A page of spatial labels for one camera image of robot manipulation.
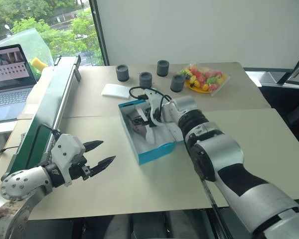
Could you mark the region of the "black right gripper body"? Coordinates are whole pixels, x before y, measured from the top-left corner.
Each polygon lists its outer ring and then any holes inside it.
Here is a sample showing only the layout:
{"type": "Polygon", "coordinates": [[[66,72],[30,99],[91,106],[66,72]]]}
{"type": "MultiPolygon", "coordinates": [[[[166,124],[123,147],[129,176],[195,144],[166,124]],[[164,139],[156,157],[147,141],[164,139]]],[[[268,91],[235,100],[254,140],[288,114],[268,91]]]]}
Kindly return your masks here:
{"type": "Polygon", "coordinates": [[[142,112],[144,113],[145,115],[145,119],[143,119],[143,117],[141,116],[140,119],[135,119],[135,120],[131,120],[132,121],[132,124],[137,126],[137,125],[141,125],[141,126],[145,126],[145,125],[148,125],[149,127],[155,127],[155,124],[152,122],[151,118],[150,118],[150,108],[146,108],[145,110],[144,109],[141,109],[141,108],[137,108],[137,110],[142,110],[142,112]]]}

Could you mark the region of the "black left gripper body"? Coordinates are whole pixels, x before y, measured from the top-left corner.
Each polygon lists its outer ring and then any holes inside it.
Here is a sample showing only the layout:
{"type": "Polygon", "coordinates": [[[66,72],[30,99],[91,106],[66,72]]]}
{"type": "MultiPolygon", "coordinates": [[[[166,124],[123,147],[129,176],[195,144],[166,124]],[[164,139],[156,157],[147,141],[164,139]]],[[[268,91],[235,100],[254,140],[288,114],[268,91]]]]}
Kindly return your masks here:
{"type": "Polygon", "coordinates": [[[92,171],[90,166],[86,165],[87,159],[82,156],[78,162],[72,163],[69,168],[69,174],[72,180],[82,177],[83,180],[87,180],[89,177],[92,177],[92,171]]]}

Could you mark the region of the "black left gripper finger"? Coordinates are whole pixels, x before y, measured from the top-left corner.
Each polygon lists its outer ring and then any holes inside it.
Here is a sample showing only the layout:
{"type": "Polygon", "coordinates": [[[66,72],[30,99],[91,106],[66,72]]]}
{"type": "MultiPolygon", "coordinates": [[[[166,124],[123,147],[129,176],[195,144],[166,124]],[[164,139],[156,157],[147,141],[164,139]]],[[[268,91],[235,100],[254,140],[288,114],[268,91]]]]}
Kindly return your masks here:
{"type": "Polygon", "coordinates": [[[95,175],[97,175],[98,173],[102,172],[103,170],[105,170],[112,162],[113,160],[116,158],[116,156],[110,156],[107,157],[103,160],[101,160],[95,167],[90,168],[90,177],[93,177],[95,175]]]}
{"type": "Polygon", "coordinates": [[[85,152],[89,152],[95,149],[96,147],[98,147],[99,145],[101,145],[102,143],[103,143],[102,140],[94,140],[94,141],[83,143],[83,146],[85,147],[85,152]]]}

